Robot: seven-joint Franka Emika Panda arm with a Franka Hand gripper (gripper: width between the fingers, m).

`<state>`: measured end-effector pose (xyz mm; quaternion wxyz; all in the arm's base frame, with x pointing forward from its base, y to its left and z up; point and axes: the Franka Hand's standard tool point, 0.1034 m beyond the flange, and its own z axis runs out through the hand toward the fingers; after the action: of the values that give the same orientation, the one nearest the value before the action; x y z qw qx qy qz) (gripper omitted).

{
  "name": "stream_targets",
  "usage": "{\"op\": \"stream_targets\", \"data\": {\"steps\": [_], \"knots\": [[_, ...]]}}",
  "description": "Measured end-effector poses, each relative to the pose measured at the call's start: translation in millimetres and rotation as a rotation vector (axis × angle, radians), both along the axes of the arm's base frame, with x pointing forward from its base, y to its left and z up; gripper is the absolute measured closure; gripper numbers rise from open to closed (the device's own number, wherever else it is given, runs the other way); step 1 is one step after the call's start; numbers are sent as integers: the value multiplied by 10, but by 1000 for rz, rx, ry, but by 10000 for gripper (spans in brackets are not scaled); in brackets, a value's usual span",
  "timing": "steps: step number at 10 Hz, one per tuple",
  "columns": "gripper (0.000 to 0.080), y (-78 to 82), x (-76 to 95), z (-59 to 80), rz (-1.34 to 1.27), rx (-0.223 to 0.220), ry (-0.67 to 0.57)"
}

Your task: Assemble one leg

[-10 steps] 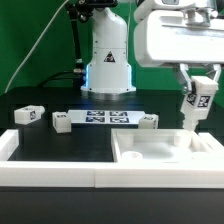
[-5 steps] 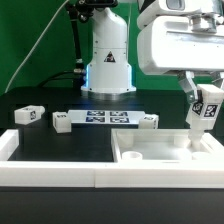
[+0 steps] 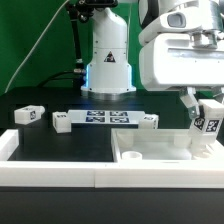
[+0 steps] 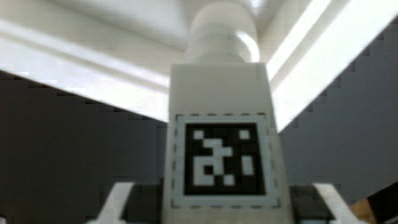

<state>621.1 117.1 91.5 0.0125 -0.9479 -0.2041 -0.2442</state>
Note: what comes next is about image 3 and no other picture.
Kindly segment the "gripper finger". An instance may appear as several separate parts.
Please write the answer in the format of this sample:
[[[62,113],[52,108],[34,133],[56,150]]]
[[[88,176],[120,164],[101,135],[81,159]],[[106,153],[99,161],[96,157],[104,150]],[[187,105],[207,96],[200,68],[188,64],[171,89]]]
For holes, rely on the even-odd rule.
[[[214,87],[212,93],[218,102],[224,102],[224,87]]]
[[[200,109],[197,99],[195,98],[196,90],[194,87],[184,87],[180,90],[180,99],[188,109],[191,120],[200,116]]]

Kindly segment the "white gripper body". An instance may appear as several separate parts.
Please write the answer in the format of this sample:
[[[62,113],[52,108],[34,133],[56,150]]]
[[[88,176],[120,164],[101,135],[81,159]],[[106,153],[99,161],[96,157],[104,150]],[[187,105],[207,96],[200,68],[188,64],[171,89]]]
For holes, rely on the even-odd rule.
[[[187,34],[160,34],[139,54],[142,85],[148,91],[224,85],[224,40],[216,49],[194,48]]]

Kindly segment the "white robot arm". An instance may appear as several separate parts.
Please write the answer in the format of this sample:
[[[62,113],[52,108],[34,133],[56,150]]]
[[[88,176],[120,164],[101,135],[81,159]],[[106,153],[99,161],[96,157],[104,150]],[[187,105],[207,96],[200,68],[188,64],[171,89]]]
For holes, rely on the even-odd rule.
[[[128,28],[113,2],[136,2],[141,26],[139,71],[149,91],[179,89],[189,116],[202,115],[198,89],[224,87],[224,0],[86,0],[93,9],[93,57],[87,84],[95,95],[134,88],[128,64]]]

